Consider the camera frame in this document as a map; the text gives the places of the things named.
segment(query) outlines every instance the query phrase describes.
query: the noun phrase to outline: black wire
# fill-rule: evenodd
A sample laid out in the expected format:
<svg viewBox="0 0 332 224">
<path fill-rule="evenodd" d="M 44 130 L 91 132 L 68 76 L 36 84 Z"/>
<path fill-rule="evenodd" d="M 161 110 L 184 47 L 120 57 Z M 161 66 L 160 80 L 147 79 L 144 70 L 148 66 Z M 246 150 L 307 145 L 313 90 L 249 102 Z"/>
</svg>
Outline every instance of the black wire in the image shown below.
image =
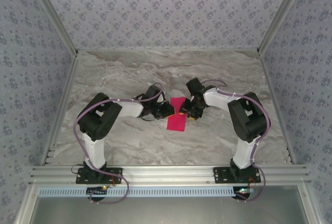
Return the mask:
<svg viewBox="0 0 332 224">
<path fill-rule="evenodd" d="M 73 168 L 74 168 L 75 166 L 83 166 L 83 164 L 74 164 L 74 165 L 71 167 L 71 172 L 72 172 L 73 174 L 77 175 L 78 173 L 73 172 Z"/>
<path fill-rule="evenodd" d="M 144 121 L 154 121 L 156 119 L 143 119 Z"/>
</svg>

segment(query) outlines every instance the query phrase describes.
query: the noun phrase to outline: floral wallpaper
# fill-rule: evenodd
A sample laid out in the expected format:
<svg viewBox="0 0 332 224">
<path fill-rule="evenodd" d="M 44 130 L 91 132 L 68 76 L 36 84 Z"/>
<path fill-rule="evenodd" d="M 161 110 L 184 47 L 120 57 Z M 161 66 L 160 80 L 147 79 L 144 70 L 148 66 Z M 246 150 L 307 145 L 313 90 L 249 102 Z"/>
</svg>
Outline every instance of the floral wallpaper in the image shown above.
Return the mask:
<svg viewBox="0 0 332 224">
<path fill-rule="evenodd" d="M 256 48 L 281 0 L 51 0 L 77 49 Z"/>
<path fill-rule="evenodd" d="M 0 223 L 39 165 L 72 56 L 38 0 L 0 0 Z"/>
<path fill-rule="evenodd" d="M 298 163 L 332 223 L 332 0 L 296 0 L 264 55 Z"/>
</svg>

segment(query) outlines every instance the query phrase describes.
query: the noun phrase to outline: pink cloth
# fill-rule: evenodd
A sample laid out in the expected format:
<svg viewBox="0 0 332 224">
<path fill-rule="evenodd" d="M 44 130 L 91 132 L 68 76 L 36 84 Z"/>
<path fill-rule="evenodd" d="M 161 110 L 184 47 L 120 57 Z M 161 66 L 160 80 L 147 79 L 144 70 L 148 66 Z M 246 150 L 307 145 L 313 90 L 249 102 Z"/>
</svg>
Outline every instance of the pink cloth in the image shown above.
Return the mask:
<svg viewBox="0 0 332 224">
<path fill-rule="evenodd" d="M 179 131 L 184 132 L 185 131 L 185 125 L 186 125 L 186 114 L 179 114 L 180 107 L 182 103 L 185 101 L 185 97 L 179 97 L 179 98 L 171 98 L 171 105 L 174 106 L 175 114 L 168 117 L 167 121 L 167 130 L 171 131 Z"/>
</svg>

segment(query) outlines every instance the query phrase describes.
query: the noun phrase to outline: black mounting plate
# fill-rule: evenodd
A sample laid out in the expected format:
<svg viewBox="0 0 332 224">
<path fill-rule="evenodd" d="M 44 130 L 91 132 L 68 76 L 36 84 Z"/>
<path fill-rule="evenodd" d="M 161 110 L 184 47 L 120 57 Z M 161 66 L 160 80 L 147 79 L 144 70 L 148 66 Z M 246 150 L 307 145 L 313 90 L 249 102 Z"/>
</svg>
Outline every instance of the black mounting plate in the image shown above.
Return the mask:
<svg viewBox="0 0 332 224">
<path fill-rule="evenodd" d="M 254 167 L 248 167 L 245 171 L 245 177 L 241 181 L 236 180 L 234 176 L 232 175 L 230 171 L 230 167 L 215 167 L 213 168 L 213 174 L 214 174 L 214 182 L 216 184 L 249 184 L 253 183 L 249 180 L 251 177 L 255 180 L 256 183 L 260 183 L 260 175 L 256 176 L 256 174 L 259 174 L 259 170 Z"/>
<path fill-rule="evenodd" d="M 122 168 L 104 168 L 103 171 L 110 172 L 113 174 L 122 175 Z M 120 184 L 121 178 L 114 176 L 114 184 Z M 90 173 L 86 171 L 85 168 L 79 168 L 76 176 L 76 184 L 113 184 L 113 179 L 111 176 L 105 175 L 100 181 L 96 181 L 95 177 L 92 177 Z"/>
</svg>

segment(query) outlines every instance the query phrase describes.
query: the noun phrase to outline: gray marble table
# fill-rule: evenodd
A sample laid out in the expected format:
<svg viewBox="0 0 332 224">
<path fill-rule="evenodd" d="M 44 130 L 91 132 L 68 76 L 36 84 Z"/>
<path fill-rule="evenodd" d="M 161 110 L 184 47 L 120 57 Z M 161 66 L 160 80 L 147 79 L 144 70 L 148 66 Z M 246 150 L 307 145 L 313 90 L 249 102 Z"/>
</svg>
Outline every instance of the gray marble table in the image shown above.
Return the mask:
<svg viewBox="0 0 332 224">
<path fill-rule="evenodd" d="M 256 52 L 94 51 L 80 52 L 53 164 L 82 163 L 84 154 L 72 132 L 75 118 L 99 92 L 129 99 L 154 82 L 166 97 L 189 97 L 186 83 L 198 77 L 223 79 L 230 92 L 255 92 L 271 119 L 271 130 L 256 152 L 257 163 L 288 161 L 285 141 Z M 210 107 L 185 132 L 168 131 L 167 119 L 145 122 L 119 118 L 105 141 L 108 164 L 228 164 L 237 146 L 228 112 Z"/>
</svg>

